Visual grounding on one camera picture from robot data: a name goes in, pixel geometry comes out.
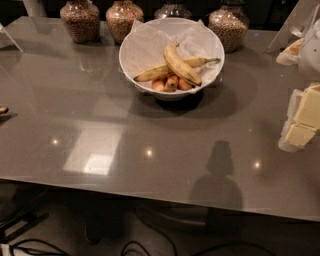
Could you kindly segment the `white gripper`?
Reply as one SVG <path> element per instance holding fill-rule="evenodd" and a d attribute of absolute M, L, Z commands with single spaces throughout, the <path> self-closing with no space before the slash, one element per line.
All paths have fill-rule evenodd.
<path fill-rule="evenodd" d="M 285 48 L 276 58 L 281 65 L 295 65 L 300 59 L 300 38 Z M 304 91 L 295 89 L 288 107 L 288 120 L 318 130 L 320 128 L 320 84 L 311 83 Z"/>

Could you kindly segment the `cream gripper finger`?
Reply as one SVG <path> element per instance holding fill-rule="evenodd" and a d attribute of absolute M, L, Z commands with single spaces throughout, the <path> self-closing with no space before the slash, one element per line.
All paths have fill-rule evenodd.
<path fill-rule="evenodd" d="M 286 122 L 281 131 L 278 147 L 286 152 L 300 151 L 315 136 L 315 134 L 316 130 L 314 128 Z"/>

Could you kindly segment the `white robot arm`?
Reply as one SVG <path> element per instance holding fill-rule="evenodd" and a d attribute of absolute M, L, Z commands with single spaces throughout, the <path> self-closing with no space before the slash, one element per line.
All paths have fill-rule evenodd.
<path fill-rule="evenodd" d="M 276 61 L 282 65 L 298 65 L 310 81 L 303 91 L 294 89 L 289 100 L 287 120 L 278 147 L 287 152 L 302 150 L 320 130 L 320 19 L 282 51 Z"/>

